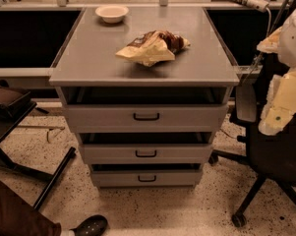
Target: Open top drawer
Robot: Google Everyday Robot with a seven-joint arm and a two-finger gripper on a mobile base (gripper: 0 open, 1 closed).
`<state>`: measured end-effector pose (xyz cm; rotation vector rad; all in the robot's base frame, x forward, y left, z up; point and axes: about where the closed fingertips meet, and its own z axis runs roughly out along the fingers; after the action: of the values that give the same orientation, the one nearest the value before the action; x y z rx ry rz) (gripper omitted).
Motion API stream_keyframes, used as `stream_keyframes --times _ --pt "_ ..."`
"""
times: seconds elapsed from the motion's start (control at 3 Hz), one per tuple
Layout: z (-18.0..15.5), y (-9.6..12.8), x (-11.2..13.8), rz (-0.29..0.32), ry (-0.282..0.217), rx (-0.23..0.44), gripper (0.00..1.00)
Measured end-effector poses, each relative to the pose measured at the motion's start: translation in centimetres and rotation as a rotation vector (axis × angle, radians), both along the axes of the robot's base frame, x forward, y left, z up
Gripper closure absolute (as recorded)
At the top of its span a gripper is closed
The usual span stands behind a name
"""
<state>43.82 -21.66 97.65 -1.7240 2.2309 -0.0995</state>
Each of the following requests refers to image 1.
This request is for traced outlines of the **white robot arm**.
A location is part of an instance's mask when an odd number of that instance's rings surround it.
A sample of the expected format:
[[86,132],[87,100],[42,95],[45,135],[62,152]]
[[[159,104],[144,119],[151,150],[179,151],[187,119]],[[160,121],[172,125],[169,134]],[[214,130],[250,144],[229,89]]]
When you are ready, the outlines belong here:
[[289,68],[283,76],[274,75],[271,79],[259,123],[262,134],[274,136],[296,114],[296,9],[257,49],[262,53],[276,53],[278,61]]

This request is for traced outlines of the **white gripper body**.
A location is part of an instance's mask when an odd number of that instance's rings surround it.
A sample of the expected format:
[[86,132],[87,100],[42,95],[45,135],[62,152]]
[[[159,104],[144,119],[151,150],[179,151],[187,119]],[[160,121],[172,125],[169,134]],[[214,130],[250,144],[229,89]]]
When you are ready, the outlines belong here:
[[296,68],[270,81],[266,105],[261,114],[259,131],[267,136],[281,132],[296,114]]

